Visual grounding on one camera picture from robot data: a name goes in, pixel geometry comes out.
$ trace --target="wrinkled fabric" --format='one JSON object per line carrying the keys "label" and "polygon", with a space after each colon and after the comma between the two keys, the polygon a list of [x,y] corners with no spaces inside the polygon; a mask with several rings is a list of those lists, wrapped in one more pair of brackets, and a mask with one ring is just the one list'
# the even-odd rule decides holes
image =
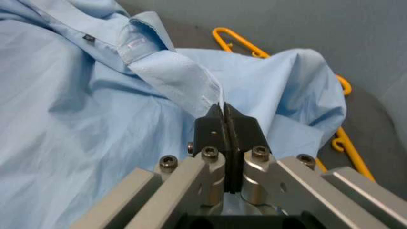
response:
{"label": "wrinkled fabric", "polygon": [[0,228],[67,228],[135,167],[185,158],[223,99],[276,158],[316,156],[346,113],[315,51],[175,49],[155,13],[109,0],[1,1],[0,56]]}

